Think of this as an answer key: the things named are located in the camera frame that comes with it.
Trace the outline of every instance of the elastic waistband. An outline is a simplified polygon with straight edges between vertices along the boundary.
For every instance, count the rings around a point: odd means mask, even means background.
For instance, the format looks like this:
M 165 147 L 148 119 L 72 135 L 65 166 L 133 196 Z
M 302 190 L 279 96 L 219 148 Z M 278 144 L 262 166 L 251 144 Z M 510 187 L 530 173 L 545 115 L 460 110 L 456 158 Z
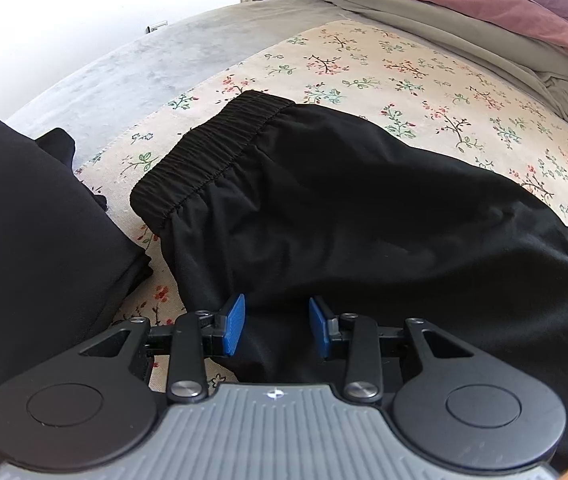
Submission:
M 289 99 L 247 90 L 216 116 L 185 134 L 180 142 L 135 184 L 133 211 L 154 234 L 190 195 L 216 179 L 249 146 L 264 124 Z

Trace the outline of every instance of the gray mattress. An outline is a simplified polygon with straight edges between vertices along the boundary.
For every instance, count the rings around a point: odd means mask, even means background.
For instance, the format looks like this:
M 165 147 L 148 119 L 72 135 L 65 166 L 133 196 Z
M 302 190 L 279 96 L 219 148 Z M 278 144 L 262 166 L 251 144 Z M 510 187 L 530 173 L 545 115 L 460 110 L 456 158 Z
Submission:
M 241 60 L 327 22 L 377 23 L 322 0 L 245 2 L 174 23 L 62 79 L 6 122 L 37 138 L 64 128 L 80 166 L 181 92 Z

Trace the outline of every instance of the logo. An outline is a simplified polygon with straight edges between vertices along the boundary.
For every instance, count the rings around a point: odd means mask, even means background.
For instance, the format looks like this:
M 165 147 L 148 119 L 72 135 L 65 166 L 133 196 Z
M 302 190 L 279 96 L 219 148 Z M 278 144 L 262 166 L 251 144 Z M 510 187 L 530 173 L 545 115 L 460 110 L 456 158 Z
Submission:
M 268 392 L 266 392 L 266 396 L 269 397 L 269 399 L 273 399 L 273 400 L 278 400 L 282 397 L 284 397 L 286 394 L 280 390 L 279 388 L 273 388 L 272 390 L 269 390 Z

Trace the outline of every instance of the gray plastic base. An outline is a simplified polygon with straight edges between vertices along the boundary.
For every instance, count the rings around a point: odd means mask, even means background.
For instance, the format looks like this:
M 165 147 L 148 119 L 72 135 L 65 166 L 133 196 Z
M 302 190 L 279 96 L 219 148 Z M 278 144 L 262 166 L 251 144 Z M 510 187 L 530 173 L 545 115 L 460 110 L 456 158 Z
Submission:
M 550 468 L 501 475 L 555 480 Z M 220 384 L 199 404 L 174 404 L 141 446 L 70 474 L 0 466 L 0 480 L 462 480 L 397 439 L 378 410 L 337 399 L 324 384 Z

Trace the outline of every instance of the gray blanket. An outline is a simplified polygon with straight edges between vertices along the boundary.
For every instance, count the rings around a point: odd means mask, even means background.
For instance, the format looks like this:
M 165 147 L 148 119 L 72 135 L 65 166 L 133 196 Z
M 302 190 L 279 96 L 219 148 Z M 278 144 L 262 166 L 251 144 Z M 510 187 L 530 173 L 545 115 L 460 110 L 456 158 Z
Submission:
M 380 26 L 322 0 L 247 2 L 204 12 L 88 64 L 7 124 L 32 138 L 64 128 L 75 139 L 77 168 L 181 92 L 264 48 L 343 18 Z
M 325 0 L 411 32 L 492 70 L 568 122 L 568 55 L 561 48 L 417 0 Z

